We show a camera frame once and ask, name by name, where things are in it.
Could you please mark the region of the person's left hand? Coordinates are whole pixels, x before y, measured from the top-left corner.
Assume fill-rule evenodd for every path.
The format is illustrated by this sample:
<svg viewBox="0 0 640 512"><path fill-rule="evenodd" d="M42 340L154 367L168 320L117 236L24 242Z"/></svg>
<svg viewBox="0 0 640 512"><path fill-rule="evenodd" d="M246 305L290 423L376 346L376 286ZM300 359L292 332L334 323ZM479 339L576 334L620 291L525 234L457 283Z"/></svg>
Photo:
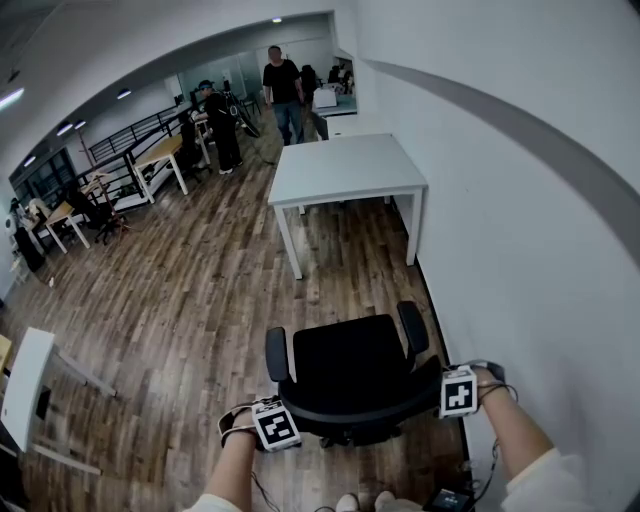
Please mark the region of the person's left hand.
<svg viewBox="0 0 640 512"><path fill-rule="evenodd" d="M226 412L219 420L221 434L233 429L254 430L253 411L251 407L235 407Z"/></svg>

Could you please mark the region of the person's right hand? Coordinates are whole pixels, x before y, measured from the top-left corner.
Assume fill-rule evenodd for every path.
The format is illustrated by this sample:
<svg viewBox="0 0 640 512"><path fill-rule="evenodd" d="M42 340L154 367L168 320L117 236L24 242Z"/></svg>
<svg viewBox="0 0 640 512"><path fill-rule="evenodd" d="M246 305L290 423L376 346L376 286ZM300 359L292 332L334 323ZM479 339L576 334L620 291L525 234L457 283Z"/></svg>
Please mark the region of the person's right hand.
<svg viewBox="0 0 640 512"><path fill-rule="evenodd" d="M485 367L474 366L473 371L476 374L478 398L482 400L489 389L495 385L496 379Z"/></svg>

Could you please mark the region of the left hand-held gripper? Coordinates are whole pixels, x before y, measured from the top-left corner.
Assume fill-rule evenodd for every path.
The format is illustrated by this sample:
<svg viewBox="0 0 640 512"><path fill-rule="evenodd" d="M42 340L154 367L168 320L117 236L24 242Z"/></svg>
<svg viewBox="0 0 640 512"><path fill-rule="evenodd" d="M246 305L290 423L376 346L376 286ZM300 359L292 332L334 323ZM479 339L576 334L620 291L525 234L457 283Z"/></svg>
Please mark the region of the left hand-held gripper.
<svg viewBox="0 0 640 512"><path fill-rule="evenodd" d="M259 438L259 451L274 453L301 446L301 436L293 417L277 396L255 401L251 413Z"/></svg>

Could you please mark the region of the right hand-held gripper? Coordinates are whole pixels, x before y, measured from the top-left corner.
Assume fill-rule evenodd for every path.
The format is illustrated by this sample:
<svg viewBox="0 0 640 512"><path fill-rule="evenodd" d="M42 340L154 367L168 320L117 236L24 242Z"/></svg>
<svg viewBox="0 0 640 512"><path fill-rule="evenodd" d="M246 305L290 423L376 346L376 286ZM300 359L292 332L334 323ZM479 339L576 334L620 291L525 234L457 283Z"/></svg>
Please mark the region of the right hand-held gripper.
<svg viewBox="0 0 640 512"><path fill-rule="evenodd" d="M478 410L477 375L469 365L444 371L441 380L439 418L463 417Z"/></svg>

